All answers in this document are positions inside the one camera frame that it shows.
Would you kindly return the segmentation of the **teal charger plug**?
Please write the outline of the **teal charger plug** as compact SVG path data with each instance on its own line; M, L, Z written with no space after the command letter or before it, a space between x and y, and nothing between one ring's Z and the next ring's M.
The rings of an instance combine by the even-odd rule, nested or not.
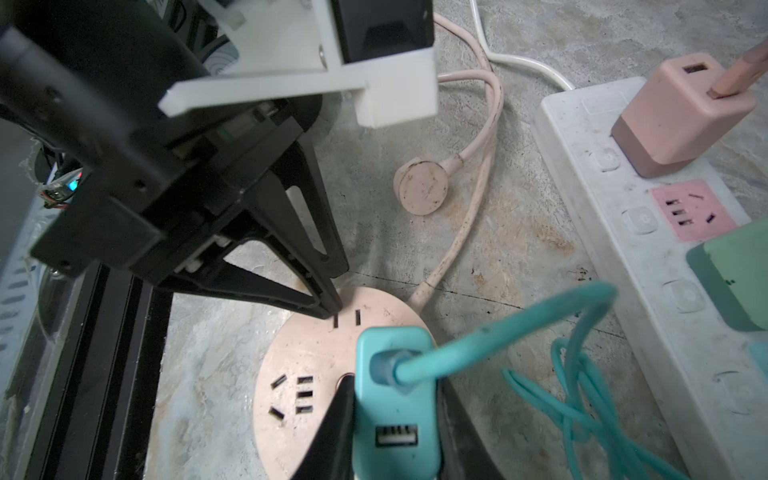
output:
M358 479L435 479L442 463L434 380L403 386L395 368L433 349L427 330L371 327L355 360L353 472Z

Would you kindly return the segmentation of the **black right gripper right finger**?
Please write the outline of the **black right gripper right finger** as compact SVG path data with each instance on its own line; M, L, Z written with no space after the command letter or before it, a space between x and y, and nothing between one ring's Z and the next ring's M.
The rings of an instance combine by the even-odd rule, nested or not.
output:
M448 379L437 382L439 479L504 479Z

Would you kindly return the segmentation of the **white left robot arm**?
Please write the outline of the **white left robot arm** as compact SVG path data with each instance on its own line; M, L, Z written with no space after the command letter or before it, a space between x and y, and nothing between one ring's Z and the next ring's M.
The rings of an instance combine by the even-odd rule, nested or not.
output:
M306 130L317 96L175 117L201 61L143 1L5 1L1 105L85 179L32 255L76 277L101 262L187 294L326 319L348 268Z

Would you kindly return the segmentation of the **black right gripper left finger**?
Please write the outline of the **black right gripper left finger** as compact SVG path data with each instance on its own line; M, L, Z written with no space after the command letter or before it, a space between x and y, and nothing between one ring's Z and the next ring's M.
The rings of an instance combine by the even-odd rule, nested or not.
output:
M353 480L354 376L342 378L310 447L291 477Z

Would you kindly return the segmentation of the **light green charger plug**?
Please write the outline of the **light green charger plug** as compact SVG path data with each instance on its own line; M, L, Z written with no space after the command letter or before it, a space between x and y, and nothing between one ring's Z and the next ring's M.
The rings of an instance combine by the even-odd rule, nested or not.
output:
M741 332L767 329L767 221L705 241L686 260L725 323Z

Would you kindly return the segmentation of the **white multicolour power strip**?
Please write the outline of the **white multicolour power strip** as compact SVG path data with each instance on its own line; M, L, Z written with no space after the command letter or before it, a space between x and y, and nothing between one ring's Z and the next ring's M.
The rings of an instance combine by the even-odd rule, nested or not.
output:
M539 104L533 137L614 312L695 479L767 475L767 335L726 324L690 269L655 188L701 180L739 226L749 216L704 160L640 177L611 129L643 86L634 77L560 92Z

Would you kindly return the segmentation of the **round pink socket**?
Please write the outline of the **round pink socket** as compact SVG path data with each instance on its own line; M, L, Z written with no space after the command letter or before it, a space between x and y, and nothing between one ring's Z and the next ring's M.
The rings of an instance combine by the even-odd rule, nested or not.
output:
M404 301L370 287L339 292L343 309L327 320L295 313L262 361L253 430L270 479L288 479L310 448L342 379L355 372L360 334L373 327L426 324Z

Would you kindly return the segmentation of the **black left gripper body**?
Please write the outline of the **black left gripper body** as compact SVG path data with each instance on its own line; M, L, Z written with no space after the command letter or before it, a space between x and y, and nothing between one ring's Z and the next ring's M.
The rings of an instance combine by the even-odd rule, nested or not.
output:
M258 285L226 260L258 241L304 283L321 283L324 256L288 195L299 190L323 219L324 185L305 138L320 108L286 101L271 116L252 105L207 108L140 131L135 145L157 159L186 146L181 172L157 187L140 172L92 173L33 257L71 277L99 261L155 285Z

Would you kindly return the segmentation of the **pink usb charger plug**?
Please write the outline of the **pink usb charger plug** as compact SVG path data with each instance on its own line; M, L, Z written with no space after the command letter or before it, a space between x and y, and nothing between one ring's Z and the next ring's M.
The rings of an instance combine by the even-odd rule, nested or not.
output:
M678 172L755 109L749 88L766 72L766 43L728 69L705 52L668 59L630 101L611 135L641 177Z

